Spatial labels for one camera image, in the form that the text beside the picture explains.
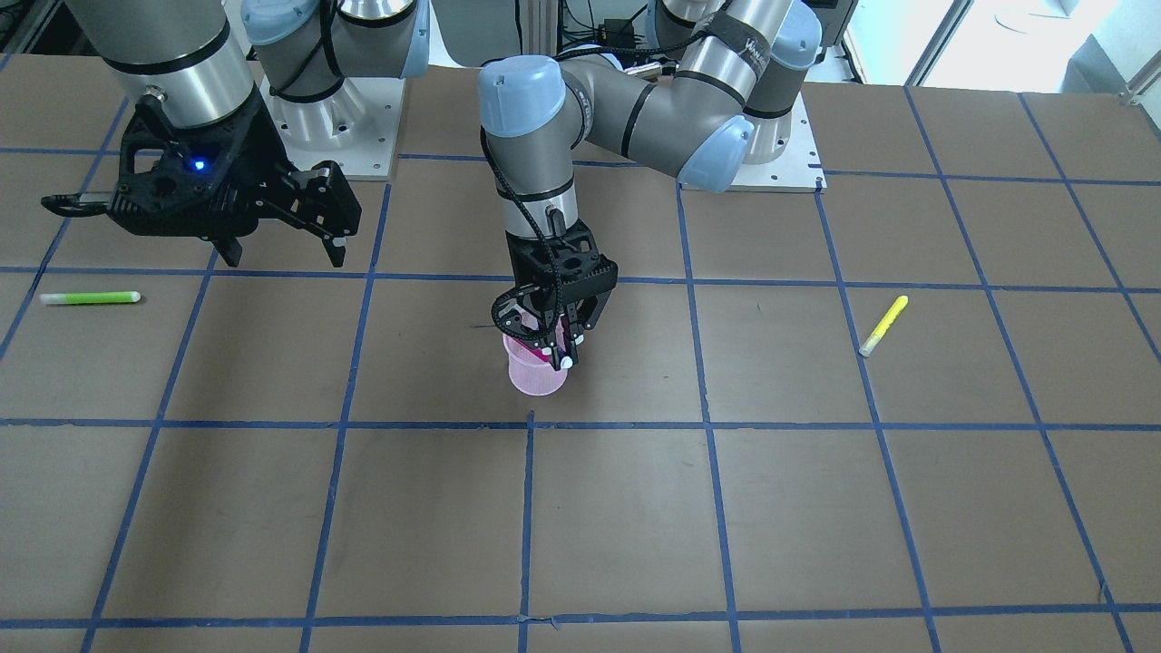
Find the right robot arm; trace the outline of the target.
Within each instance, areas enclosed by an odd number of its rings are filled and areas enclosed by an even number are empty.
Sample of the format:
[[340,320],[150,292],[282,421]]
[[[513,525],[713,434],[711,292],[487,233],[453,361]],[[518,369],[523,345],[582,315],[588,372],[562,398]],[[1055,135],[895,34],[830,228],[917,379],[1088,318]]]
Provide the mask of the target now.
[[104,215],[136,236],[208,241],[229,266],[264,218],[304,230],[336,268],[361,206],[346,173],[383,146],[388,107],[360,79],[426,73],[427,1],[244,1],[255,82],[219,1],[71,1],[134,113],[111,191],[42,198],[63,218]]

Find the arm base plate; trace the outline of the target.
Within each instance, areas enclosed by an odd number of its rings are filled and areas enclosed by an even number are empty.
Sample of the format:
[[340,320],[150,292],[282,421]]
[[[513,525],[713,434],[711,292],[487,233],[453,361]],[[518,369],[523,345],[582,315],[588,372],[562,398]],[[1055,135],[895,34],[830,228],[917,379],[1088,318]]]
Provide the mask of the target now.
[[802,94],[796,95],[791,112],[780,117],[744,117],[753,125],[753,132],[729,191],[825,191],[824,165]]
[[272,98],[267,78],[259,88],[296,167],[336,162],[348,180],[390,180],[404,80],[348,78],[336,95],[309,105]]

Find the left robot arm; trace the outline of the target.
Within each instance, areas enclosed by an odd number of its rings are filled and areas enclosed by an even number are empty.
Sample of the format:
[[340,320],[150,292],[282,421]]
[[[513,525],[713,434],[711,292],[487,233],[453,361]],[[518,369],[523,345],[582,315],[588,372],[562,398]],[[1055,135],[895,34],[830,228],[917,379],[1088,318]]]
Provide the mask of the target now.
[[479,142],[504,207],[515,285],[493,325],[554,369],[572,367],[618,280],[580,220],[574,150],[592,143],[684,186],[728,191],[789,145],[795,101],[824,50],[805,1],[651,1],[670,82],[630,74],[610,48],[515,55],[478,76]]

